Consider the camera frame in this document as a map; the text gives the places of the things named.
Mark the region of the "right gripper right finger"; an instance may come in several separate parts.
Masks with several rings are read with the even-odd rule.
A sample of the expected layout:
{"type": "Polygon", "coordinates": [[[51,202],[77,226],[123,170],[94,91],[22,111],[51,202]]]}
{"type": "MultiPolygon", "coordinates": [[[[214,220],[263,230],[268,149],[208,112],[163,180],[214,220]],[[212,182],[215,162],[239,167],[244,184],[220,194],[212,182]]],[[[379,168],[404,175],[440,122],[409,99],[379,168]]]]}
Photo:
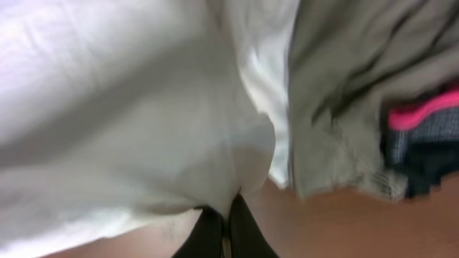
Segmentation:
{"type": "Polygon", "coordinates": [[[240,194],[232,202],[229,232],[232,258],[278,258],[240,194]]]}

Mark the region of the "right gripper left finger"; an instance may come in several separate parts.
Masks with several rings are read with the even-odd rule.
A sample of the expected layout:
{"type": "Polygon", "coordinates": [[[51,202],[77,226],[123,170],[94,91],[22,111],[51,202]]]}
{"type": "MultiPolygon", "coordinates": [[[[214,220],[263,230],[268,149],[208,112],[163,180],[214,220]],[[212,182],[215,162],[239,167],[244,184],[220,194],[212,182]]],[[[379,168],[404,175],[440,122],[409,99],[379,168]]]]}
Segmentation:
{"type": "Polygon", "coordinates": [[[220,258],[222,255],[223,218],[212,208],[202,212],[189,237],[173,258],[220,258]]]}

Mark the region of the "white t-shirt with black logo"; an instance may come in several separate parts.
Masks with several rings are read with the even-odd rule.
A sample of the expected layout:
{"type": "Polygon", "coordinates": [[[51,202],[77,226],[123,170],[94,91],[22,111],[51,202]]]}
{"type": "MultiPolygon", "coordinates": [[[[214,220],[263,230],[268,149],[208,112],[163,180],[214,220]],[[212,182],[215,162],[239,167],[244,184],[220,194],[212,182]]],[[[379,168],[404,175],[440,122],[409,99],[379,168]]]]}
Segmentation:
{"type": "Polygon", "coordinates": [[[40,257],[266,179],[275,136],[220,1],[1,3],[1,255],[40,257]]]}

